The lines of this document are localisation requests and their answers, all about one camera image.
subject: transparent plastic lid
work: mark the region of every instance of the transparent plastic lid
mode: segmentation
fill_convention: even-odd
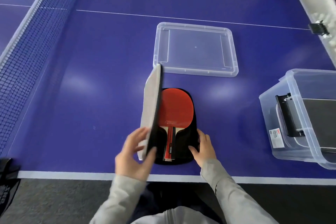
[[[157,26],[153,66],[165,72],[234,77],[238,64],[227,28],[161,22]]]

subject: dark pants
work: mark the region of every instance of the dark pants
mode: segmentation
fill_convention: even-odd
[[[143,216],[163,213],[178,206],[191,208],[223,224],[221,218],[187,184],[156,182],[147,184],[127,224]]]

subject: person's right hand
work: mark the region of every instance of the person's right hand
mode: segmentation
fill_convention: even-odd
[[[209,135],[205,135],[202,131],[197,129],[199,134],[199,152],[192,146],[188,146],[189,150],[191,151],[194,159],[196,160],[197,164],[202,168],[203,163],[209,159],[214,158],[217,159],[215,150],[212,147]]]

